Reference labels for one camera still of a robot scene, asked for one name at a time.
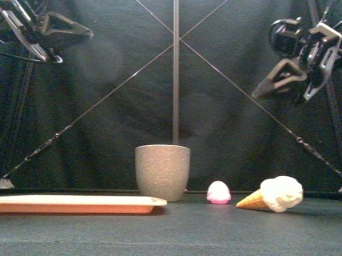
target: orange tray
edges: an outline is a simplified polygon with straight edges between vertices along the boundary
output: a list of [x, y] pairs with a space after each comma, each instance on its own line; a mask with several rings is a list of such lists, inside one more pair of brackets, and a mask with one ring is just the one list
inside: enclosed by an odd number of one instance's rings
[[16, 195], [0, 197], [0, 213], [150, 213], [167, 201], [146, 196]]

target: waffle cone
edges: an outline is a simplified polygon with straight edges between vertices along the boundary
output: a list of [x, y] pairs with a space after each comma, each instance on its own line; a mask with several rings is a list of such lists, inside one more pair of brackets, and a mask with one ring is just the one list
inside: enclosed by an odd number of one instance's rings
[[252, 194], [250, 194], [244, 199], [242, 199], [238, 202], [236, 207], [242, 209], [268, 208], [267, 204], [263, 201], [260, 189], [256, 190]]

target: vertical pole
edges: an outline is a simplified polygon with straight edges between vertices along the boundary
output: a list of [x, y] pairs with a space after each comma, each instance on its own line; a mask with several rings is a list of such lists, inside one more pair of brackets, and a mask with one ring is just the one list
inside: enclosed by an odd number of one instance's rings
[[172, 143], [179, 144], [179, 0], [174, 0], [174, 107]]

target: small pink object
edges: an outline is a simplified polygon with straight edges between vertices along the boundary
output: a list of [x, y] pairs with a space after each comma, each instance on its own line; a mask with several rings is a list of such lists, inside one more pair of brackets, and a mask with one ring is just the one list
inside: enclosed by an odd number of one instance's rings
[[231, 199], [230, 189], [224, 182], [214, 181], [208, 187], [207, 200], [212, 204], [226, 204]]

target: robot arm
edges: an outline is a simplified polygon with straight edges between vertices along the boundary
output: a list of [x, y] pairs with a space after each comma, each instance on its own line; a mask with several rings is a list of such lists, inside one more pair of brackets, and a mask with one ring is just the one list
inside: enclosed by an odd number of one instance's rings
[[[272, 35], [275, 25], [280, 27]], [[254, 98], [290, 98], [294, 104], [311, 99], [325, 86], [341, 58], [341, 33], [323, 22], [307, 33], [300, 18], [280, 20], [270, 29], [270, 44], [282, 60], [252, 92]]]
[[27, 0], [0, 0], [0, 14], [0, 43], [20, 42], [37, 62], [61, 63], [59, 52], [93, 36], [87, 27], [63, 15], [37, 14]]

